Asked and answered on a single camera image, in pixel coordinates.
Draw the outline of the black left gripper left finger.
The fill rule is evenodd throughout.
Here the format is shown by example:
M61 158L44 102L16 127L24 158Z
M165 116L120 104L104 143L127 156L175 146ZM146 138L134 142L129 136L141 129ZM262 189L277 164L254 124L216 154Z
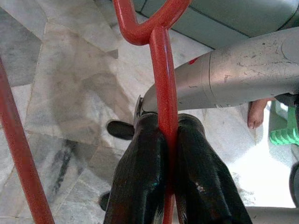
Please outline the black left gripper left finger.
M168 146L157 114L142 115L115 169L104 223L161 224L168 163Z

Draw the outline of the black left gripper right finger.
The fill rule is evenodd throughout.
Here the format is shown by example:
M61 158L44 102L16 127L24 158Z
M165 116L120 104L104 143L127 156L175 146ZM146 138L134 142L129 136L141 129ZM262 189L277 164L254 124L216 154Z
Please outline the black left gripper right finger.
M181 224L250 224L235 182L201 121L178 116L175 195Z

